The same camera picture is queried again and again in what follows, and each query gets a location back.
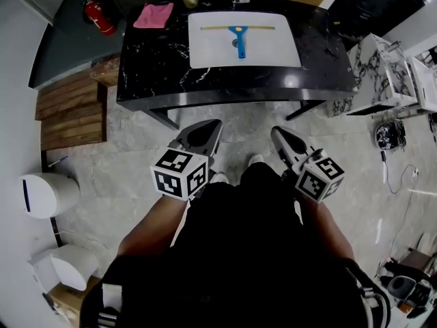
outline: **table leg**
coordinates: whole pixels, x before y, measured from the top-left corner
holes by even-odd
[[[324,100],[301,101],[300,109],[287,115],[286,120],[296,119],[297,117],[300,117],[303,113],[308,112],[320,106],[322,103],[325,103],[325,101]]]
[[[177,125],[173,120],[169,119],[166,109],[143,109],[142,111],[150,115],[155,120],[158,120],[161,124],[164,124],[167,128],[170,128],[174,131],[179,130],[179,125]]]

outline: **red fire extinguisher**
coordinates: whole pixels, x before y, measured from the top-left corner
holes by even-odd
[[[109,36],[115,32],[114,24],[103,14],[102,5],[98,1],[87,0],[83,13],[94,22],[104,35]]]

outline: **cardboard box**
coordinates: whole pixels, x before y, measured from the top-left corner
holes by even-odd
[[[81,312],[82,302],[90,290],[99,281],[100,278],[91,276],[88,280],[87,288],[83,292],[59,283],[50,292],[48,292],[48,295],[61,307],[64,312],[71,310],[76,314],[76,320],[74,322],[70,321],[70,323],[73,324],[73,327],[79,327],[79,315]]]

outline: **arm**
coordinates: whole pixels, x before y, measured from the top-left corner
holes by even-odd
[[[324,249],[336,258],[354,259],[352,247],[335,223],[324,203],[317,204],[301,195],[298,198],[302,222],[319,238]]]
[[[156,256],[170,247],[184,215],[187,202],[161,197],[149,213],[124,237],[118,247],[120,255]]]

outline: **black marble countertop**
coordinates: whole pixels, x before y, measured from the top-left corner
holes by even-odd
[[[236,66],[192,69],[188,15],[207,11],[256,11],[288,19],[301,68]],[[341,39],[330,32],[328,12],[286,0],[200,0],[188,10],[175,4],[165,29],[136,29],[141,8],[133,9],[126,28],[117,101],[131,110],[175,108],[259,100],[335,100],[356,87]]]

